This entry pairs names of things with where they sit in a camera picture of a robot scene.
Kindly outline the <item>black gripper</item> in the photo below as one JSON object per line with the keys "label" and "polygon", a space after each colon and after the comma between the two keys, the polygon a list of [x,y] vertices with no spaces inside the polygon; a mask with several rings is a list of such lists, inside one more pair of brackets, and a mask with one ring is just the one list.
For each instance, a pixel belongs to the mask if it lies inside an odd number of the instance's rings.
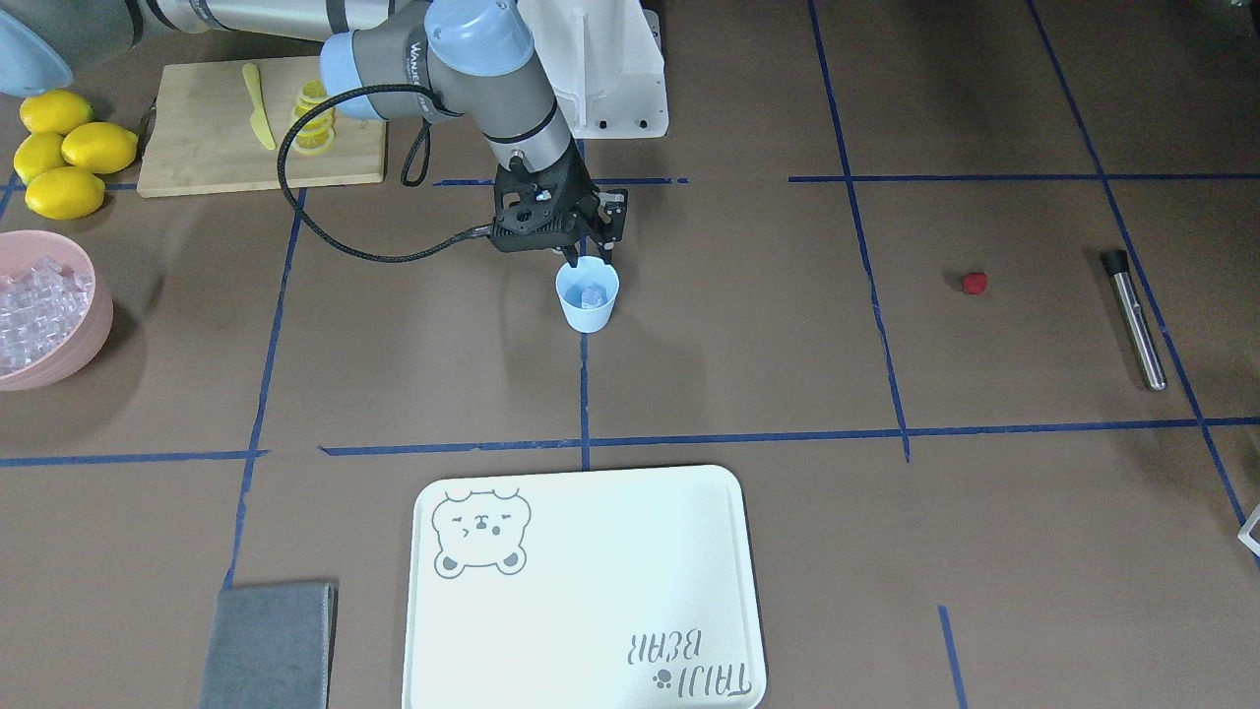
{"label": "black gripper", "polygon": [[577,150],[566,150],[554,165],[533,173],[513,159],[509,167],[496,167],[491,188],[496,207],[489,239],[498,251],[559,248],[568,268],[576,269],[588,238],[604,264],[612,264],[612,251],[624,238],[629,193],[598,191]]}

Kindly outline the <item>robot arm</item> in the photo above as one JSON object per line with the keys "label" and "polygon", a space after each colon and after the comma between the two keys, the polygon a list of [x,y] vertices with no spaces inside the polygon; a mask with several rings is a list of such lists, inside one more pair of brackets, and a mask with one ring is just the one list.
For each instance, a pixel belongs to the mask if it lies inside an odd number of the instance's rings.
{"label": "robot arm", "polygon": [[624,234],[627,193],[588,175],[536,37],[514,1],[5,1],[3,93],[63,89],[86,69],[161,31],[255,31],[320,42],[320,78],[354,118],[467,116],[491,149],[495,214],[447,239],[504,254],[554,251],[604,262]]}

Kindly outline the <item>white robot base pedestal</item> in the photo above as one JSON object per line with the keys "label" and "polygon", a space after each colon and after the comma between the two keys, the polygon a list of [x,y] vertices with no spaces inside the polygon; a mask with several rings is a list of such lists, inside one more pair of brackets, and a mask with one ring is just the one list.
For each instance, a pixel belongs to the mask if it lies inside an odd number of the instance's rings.
{"label": "white robot base pedestal", "polygon": [[639,1],[520,1],[518,8],[575,139],[667,133],[656,14]]}

